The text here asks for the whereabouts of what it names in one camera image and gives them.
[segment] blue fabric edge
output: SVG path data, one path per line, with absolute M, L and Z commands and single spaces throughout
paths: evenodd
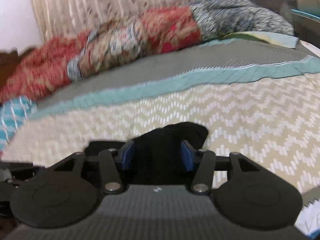
M 30 119 L 39 119 L 52 114 L 64 114 L 74 109 L 86 109 L 96 105 L 120 104 L 129 100 L 155 97 L 189 89 L 200 84 L 232 84 L 255 82 L 262 78 L 284 78 L 319 73 L 320 59 L 307 56 L 300 61 L 270 65 L 249 65 L 245 67 L 206 67 L 190 70 L 166 79 L 141 83 L 117 89 L 90 92 L 62 101 L 54 106 L 39 109 Z

